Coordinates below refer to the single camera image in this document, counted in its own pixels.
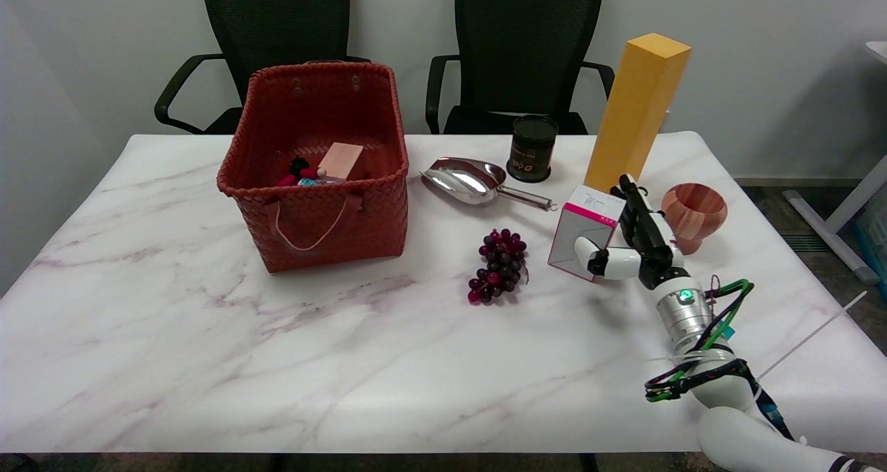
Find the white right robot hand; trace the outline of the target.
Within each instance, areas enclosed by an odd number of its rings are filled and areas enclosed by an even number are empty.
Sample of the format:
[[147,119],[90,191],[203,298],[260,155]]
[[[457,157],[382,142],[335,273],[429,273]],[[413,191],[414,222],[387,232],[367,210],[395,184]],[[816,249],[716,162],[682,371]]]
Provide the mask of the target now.
[[679,289],[699,288],[684,267],[684,257],[677,238],[663,212],[652,209],[646,188],[633,176],[619,176],[611,194],[624,201],[618,218],[625,247],[599,247],[586,237],[574,241],[574,253],[580,264],[595,277],[611,281],[639,279],[647,290],[675,293]]

